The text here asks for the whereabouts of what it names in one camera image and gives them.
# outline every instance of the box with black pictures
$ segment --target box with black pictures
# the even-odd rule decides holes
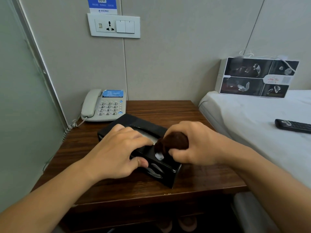
[[[296,71],[299,61],[287,61]],[[221,94],[283,98],[294,71],[282,60],[229,57],[221,60],[215,91]]]

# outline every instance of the person's left hand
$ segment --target person's left hand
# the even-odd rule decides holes
[[[138,167],[148,167],[148,161],[142,157],[129,158],[133,150],[145,145],[153,145],[153,142],[138,131],[117,124],[80,161],[94,182],[122,178],[129,176]]]

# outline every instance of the brown wooden tabletop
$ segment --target brown wooden tabletop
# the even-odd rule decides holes
[[[127,101],[126,112],[166,128],[190,120],[200,121],[213,129],[191,101]],[[98,143],[97,131],[108,124],[85,122],[79,128],[74,128],[33,189],[83,158]],[[77,206],[71,211],[138,206],[246,190],[243,180],[226,166],[183,165],[172,189],[150,176],[134,171],[126,178],[98,182],[77,200]]]

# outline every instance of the blue sign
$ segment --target blue sign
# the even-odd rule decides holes
[[[90,12],[105,14],[105,15],[117,15],[117,2],[116,0],[88,0]]]
[[[104,90],[103,97],[123,97],[123,90]]]

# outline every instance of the mattress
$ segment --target mattress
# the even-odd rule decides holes
[[[255,149],[311,188],[311,134],[279,130],[275,119],[311,124],[311,90],[290,90],[285,98],[259,98],[209,92],[199,110],[223,135]],[[251,193],[235,196],[245,232],[273,227]]]

